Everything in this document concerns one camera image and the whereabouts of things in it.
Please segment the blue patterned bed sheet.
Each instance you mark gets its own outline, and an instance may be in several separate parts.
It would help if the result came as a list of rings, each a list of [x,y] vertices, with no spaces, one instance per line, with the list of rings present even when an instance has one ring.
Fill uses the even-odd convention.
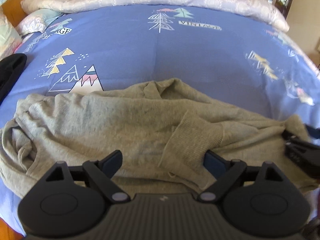
[[[27,62],[1,103],[1,129],[30,94],[88,95],[178,79],[269,119],[296,115],[306,141],[319,146],[319,75],[274,27],[245,16],[168,5],[105,7],[60,16],[17,53]],[[82,165],[57,161],[24,197],[1,178],[1,220],[25,239],[303,239],[316,214],[319,179],[301,190],[269,160],[247,164],[239,185],[216,203],[197,200],[205,189],[125,191],[129,202],[107,203],[89,187]]]

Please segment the floral pillow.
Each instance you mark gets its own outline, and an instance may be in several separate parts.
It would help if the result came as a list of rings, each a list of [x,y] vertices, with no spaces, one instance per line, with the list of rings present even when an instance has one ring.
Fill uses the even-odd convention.
[[[25,17],[14,27],[1,10],[1,60],[14,53],[23,42],[22,37],[36,32],[43,33],[63,13],[40,9]]]

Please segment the grey sweat pants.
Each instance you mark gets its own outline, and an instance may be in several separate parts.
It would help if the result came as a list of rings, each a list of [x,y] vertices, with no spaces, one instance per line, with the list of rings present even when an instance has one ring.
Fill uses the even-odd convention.
[[[285,157],[284,131],[309,140],[296,115],[269,119],[178,79],[88,95],[30,94],[1,129],[1,178],[24,197],[57,161],[78,166],[120,150],[114,182],[128,194],[201,192],[216,180],[203,166],[212,150],[251,166],[272,161],[299,189],[315,186]]]

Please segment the black garment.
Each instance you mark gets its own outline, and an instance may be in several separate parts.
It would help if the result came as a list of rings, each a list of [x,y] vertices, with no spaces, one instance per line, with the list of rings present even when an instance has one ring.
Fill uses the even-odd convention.
[[[12,90],[14,84],[24,71],[27,55],[23,53],[12,54],[1,60],[0,65],[0,103]]]

